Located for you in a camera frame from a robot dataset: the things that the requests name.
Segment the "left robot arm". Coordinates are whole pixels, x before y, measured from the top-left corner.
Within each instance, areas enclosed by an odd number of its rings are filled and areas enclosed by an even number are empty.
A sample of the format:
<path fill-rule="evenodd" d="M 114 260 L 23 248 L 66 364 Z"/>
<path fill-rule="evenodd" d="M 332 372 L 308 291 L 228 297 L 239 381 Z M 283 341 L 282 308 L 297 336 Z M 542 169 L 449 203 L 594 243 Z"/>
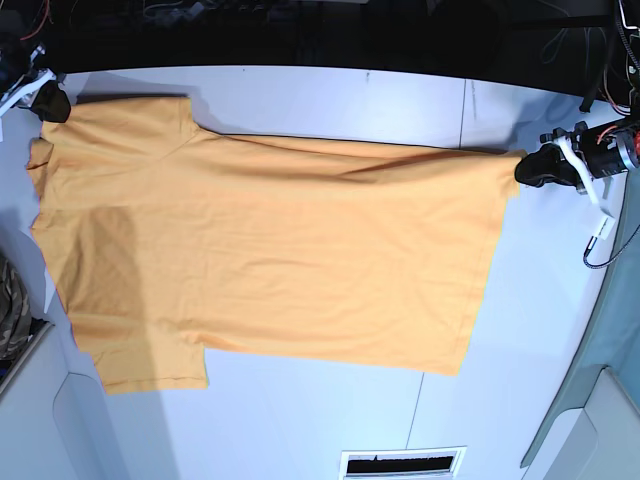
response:
<path fill-rule="evenodd" d="M 622 48 L 628 102 L 614 100 L 608 86 L 615 48 Z M 571 131 L 556 128 L 540 136 L 541 148 L 516 166 L 515 180 L 529 187 L 557 184 L 574 188 L 596 207 L 602 206 L 594 182 L 639 169 L 639 3 L 617 1 L 613 26 L 608 33 L 607 53 L 600 72 L 583 97 L 580 111 L 587 113 L 601 93 L 621 117 L 590 127 L 579 122 Z"/>

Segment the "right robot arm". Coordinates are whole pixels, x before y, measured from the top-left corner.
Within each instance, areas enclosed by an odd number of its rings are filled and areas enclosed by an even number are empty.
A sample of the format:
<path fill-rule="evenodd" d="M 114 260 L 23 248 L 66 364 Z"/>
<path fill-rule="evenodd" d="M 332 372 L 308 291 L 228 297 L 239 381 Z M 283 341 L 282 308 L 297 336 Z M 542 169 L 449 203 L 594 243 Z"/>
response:
<path fill-rule="evenodd" d="M 1 113 L 16 107 L 39 120 L 64 123 L 71 103 L 61 88 L 65 75 L 46 64 L 40 36 L 51 19 L 49 1 L 1 3 Z"/>

